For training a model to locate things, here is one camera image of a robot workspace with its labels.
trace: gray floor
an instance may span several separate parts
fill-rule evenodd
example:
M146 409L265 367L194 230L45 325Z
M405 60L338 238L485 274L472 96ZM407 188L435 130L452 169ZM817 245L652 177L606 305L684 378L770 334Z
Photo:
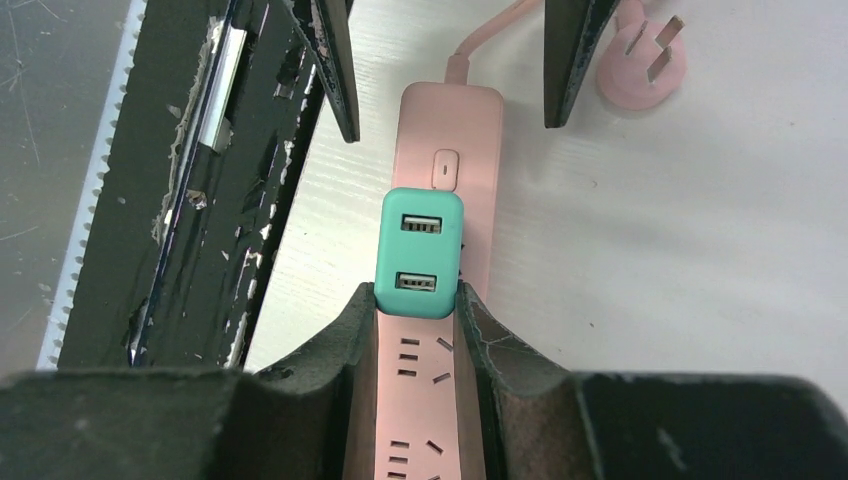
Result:
M35 366L128 4L0 0L0 377Z

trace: pink power strip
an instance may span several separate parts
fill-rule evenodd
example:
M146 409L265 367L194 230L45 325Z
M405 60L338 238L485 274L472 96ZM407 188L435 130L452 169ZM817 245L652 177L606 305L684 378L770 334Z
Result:
M460 278L485 301L495 224L503 97L471 85L404 91L392 186L454 191L465 204ZM453 315L377 314L375 478L459 480Z

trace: pink cable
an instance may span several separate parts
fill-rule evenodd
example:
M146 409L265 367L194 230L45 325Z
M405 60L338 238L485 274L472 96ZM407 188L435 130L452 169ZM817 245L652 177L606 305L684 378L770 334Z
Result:
M524 15L530 13L534 8L541 5L544 0L517 0L497 14L480 28L475 30L459 44L456 52L448 59L448 68L445 72L445 83L465 85L468 83L468 70L471 67L471 54L486 43L490 38L499 34L503 29Z

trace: usb charger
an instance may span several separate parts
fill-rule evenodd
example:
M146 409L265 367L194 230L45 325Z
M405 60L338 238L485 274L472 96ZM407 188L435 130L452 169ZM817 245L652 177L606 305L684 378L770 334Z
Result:
M374 280L381 312L430 319L453 312L463 213L453 192L395 188L386 194Z

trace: usb port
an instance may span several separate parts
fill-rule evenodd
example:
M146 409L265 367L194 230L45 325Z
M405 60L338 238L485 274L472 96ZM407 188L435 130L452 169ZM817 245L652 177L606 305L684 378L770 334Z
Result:
M435 292L436 277L432 275L416 275L414 273L398 273L395 287L403 290Z
M404 215L400 229L407 232L442 233L442 219L437 217Z

